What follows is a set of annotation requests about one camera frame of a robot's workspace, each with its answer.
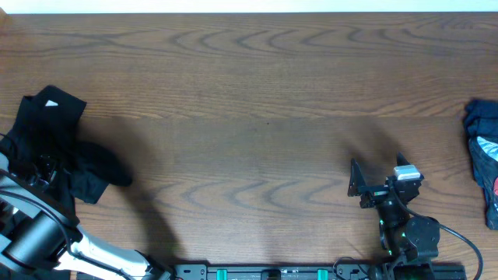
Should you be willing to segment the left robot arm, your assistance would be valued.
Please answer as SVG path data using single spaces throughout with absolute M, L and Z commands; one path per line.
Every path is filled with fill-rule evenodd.
M 38 271 L 77 271 L 100 279 L 174 279 L 174 268 L 137 250 L 113 246 L 88 234 L 78 218 L 9 171 L 1 154 L 1 201 L 6 216 L 27 217 L 1 231 L 1 265 L 31 275 Z

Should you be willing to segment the black polo shirt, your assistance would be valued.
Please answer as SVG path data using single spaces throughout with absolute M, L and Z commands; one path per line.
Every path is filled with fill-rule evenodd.
M 24 96 L 14 125 L 1 138 L 1 153 L 9 159 L 33 162 L 49 155 L 58 160 L 57 175 L 45 192 L 70 212 L 75 199 L 98 202 L 108 185 L 128 187 L 132 174 L 109 149 L 76 138 L 86 102 L 56 86 Z

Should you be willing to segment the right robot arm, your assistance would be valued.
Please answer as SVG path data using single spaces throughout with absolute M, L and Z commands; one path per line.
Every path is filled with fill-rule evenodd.
M 409 212 L 408 203 L 419 195 L 423 175 L 397 154 L 393 174 L 383 184 L 366 183 L 358 162 L 351 160 L 347 195 L 360 197 L 361 208 L 379 216 L 381 246 L 391 258 L 371 266 L 369 279 L 435 279 L 432 259 L 438 256 L 440 230 L 436 221 Z

